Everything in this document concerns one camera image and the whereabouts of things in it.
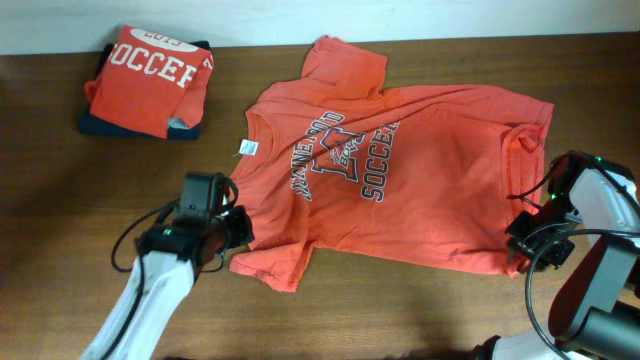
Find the orange McKinney Boyd soccer t-shirt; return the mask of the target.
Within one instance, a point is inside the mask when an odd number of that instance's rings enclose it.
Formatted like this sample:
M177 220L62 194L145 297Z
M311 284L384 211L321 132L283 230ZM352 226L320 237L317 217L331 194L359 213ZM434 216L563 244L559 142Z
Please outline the orange McKinney Boyd soccer t-shirt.
M314 250L514 276L507 226L537 201L551 103L490 85L386 88L384 56L324 36L246 114L233 171L255 238L233 272L297 289Z

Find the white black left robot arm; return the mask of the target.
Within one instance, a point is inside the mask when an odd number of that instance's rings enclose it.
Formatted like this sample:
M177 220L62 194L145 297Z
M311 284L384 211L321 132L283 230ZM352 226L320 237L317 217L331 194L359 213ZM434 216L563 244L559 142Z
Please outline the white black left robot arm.
M111 266L129 279L83 359L149 359L170 318L203 273L254 240L239 190L222 173L191 172L179 198L134 221L116 240Z

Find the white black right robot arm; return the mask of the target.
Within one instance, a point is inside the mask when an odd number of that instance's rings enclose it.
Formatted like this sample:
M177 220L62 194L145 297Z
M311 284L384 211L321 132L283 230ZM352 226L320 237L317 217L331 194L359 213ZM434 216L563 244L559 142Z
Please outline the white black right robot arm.
M639 310L619 296L639 291L639 202L635 178L620 164L580 151L551 163L541 181L549 200L507 227L509 249L526 257L525 306L532 328L494 336L473 359L636 359ZM585 235L590 249L556 294L546 322L537 320L533 275L564 264Z

